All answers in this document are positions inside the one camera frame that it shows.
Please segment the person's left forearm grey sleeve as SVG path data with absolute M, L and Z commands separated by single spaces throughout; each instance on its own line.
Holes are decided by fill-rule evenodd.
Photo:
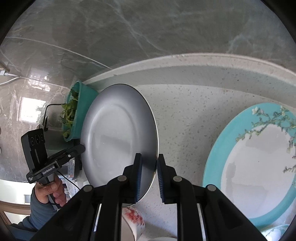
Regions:
M 31 193 L 30 209 L 31 214 L 21 222 L 7 225 L 16 240 L 30 240 L 57 213 L 50 202 L 43 204 L 37 199 L 34 188 Z

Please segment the person's left hand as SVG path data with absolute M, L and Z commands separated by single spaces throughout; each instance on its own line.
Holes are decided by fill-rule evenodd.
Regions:
M 66 195 L 63 183 L 57 175 L 55 175 L 53 182 L 45 186 L 40 183 L 36 183 L 34 192 L 37 200 L 43 204 L 47 204 L 49 202 L 48 195 L 50 194 L 53 195 L 55 202 L 60 206 L 63 207 L 66 204 Z

